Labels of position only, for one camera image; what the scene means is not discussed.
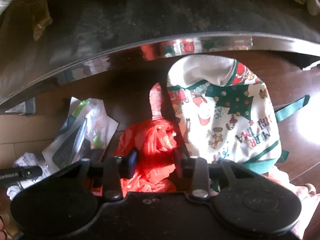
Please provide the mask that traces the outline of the clear plastic packaging wrapper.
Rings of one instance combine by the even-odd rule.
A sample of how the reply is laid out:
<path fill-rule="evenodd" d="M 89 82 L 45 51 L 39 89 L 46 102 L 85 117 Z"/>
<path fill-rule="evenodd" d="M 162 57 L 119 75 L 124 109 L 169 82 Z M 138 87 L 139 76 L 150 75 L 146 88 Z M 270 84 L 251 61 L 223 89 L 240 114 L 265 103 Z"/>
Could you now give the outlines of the clear plastic packaging wrapper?
<path fill-rule="evenodd" d="M 71 98 L 67 119 L 55 140 L 42 151 L 51 174 L 81 160 L 100 161 L 119 123 L 103 100 Z"/>

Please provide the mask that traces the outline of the white printed paper scrap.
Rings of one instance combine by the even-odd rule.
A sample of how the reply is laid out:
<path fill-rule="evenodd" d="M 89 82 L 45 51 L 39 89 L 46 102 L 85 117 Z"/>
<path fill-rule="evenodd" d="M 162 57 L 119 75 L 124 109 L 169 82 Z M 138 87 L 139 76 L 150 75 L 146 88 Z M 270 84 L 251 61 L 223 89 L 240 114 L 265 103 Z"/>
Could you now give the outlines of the white printed paper scrap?
<path fill-rule="evenodd" d="M 22 180 L 9 185 L 6 194 L 10 200 L 13 200 L 21 191 L 51 175 L 41 153 L 33 154 L 26 152 L 14 162 L 13 168 L 20 168 L 19 175 L 22 177 Z"/>

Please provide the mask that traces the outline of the white Christmas print cloth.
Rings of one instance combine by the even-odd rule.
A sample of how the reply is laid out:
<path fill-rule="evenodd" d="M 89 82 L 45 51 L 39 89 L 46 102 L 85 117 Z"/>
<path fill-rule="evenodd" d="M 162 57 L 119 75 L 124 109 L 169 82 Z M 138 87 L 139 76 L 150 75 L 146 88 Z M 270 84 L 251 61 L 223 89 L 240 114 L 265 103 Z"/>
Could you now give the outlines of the white Christmas print cloth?
<path fill-rule="evenodd" d="M 230 160 L 264 174 L 282 154 L 267 87 L 236 59 L 186 56 L 172 65 L 167 92 L 191 157 Z"/>

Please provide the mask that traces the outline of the red plastic bag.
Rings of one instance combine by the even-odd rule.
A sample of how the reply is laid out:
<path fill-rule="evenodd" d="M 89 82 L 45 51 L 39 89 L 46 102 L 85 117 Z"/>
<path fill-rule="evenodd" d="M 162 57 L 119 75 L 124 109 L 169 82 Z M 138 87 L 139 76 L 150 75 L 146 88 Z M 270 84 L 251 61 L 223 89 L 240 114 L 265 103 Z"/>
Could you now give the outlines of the red plastic bag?
<path fill-rule="evenodd" d="M 125 157 L 132 148 L 138 150 L 137 167 L 130 179 L 121 179 L 123 195 L 129 192 L 175 192 L 176 186 L 168 179 L 174 172 L 175 150 L 181 143 L 180 130 L 175 121 L 161 113 L 164 106 L 164 90 L 156 83 L 149 92 L 151 119 L 132 124 L 120 136 L 114 155 Z"/>

